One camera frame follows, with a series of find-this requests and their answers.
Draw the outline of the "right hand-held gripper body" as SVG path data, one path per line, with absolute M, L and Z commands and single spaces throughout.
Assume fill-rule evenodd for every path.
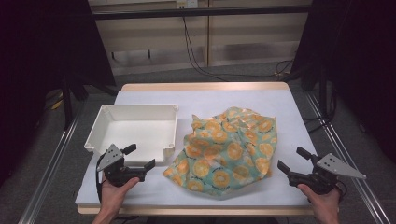
M 290 171 L 288 180 L 291 186 L 297 187 L 299 184 L 305 184 L 316 194 L 323 195 L 336 188 L 339 175 L 358 179 L 366 178 L 366 175 L 341 161 L 332 153 L 324 157 L 312 154 L 312 158 L 309 161 L 313 164 L 311 174 L 305 175 Z

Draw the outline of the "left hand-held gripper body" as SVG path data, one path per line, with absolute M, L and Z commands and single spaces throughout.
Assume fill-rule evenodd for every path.
M 121 149 L 111 144 L 106 152 L 100 156 L 96 164 L 96 187 L 101 187 L 99 172 L 102 171 L 106 179 L 115 187 L 121 187 L 130 179 L 138 177 L 140 182 L 145 181 L 147 171 L 142 168 L 129 168 L 124 165 L 124 154 Z

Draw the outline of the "white plastic tray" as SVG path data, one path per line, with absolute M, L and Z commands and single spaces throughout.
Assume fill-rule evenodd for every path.
M 102 105 L 84 147 L 102 155 L 111 144 L 136 144 L 126 164 L 164 163 L 175 153 L 177 112 L 178 105 Z

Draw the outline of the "orange print cloth bag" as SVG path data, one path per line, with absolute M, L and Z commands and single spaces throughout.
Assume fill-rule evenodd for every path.
M 272 174 L 275 118 L 233 106 L 212 118 L 193 116 L 191 127 L 182 151 L 163 172 L 176 185 L 222 196 Z

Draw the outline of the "person's right hand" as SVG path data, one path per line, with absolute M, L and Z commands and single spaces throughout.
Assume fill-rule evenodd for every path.
M 329 193 L 323 195 L 316 194 L 305 184 L 299 184 L 298 189 L 311 202 L 317 218 L 335 217 L 338 214 L 340 193 L 337 189 L 332 189 Z

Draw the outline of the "person's left hand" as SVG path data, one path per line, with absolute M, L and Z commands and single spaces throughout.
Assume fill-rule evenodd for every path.
M 121 187 L 113 186 L 107 179 L 102 182 L 102 201 L 100 213 L 107 217 L 114 217 L 123 205 L 127 192 L 133 188 L 139 179 L 137 177 L 130 179 Z

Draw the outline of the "black stand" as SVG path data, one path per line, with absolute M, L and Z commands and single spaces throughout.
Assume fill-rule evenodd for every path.
M 71 92 L 67 77 L 63 77 L 62 79 L 62 94 L 63 94 L 63 102 L 64 102 L 64 130 L 66 131 L 71 126 L 73 121 Z

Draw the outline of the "black curtain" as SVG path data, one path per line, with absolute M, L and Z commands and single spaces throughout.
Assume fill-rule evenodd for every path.
M 0 0 L 0 187 L 33 139 L 52 90 L 115 83 L 88 0 Z
M 396 163 L 396 0 L 312 0 L 291 72 L 325 75 Z

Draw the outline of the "black horizontal bar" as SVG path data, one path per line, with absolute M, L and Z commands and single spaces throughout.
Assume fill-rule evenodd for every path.
M 185 8 L 185 9 L 158 9 L 141 11 L 97 12 L 92 17 L 99 20 L 131 20 L 174 17 L 201 17 L 201 16 L 232 16 L 254 14 L 289 14 L 306 13 L 311 6 L 275 6 L 275 7 L 213 7 L 213 8 Z

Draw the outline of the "metal floor rail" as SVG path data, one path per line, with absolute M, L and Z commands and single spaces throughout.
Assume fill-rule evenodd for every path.
M 32 198 L 24 209 L 18 224 L 35 224 L 35 220 L 40 212 L 43 202 L 47 197 L 51 183 L 57 174 L 57 170 L 64 157 L 64 153 L 66 152 L 69 142 L 78 125 L 78 119 L 79 115 L 76 115 L 68 127 L 64 130 L 62 137 L 49 161 L 49 165 L 41 177 Z
M 321 128 L 327 134 L 330 142 L 332 143 L 332 147 L 335 150 L 336 155 L 344 161 L 346 164 L 350 165 L 352 168 L 357 169 L 358 166 L 351 158 L 350 154 L 347 151 L 344 143 L 339 137 L 338 133 L 332 126 L 329 121 L 326 121 L 324 115 L 319 109 L 319 102 L 313 93 L 307 93 L 306 98 L 311 105 L 315 115 L 318 117 Z M 377 199 L 367 182 L 363 179 L 353 178 L 352 182 L 361 196 L 364 204 L 368 208 L 370 214 L 374 218 L 376 224 L 391 224 L 383 206 L 380 201 Z

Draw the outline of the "white wall socket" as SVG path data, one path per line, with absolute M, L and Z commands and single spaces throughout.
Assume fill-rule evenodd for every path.
M 198 8 L 198 0 L 176 0 L 177 8 Z

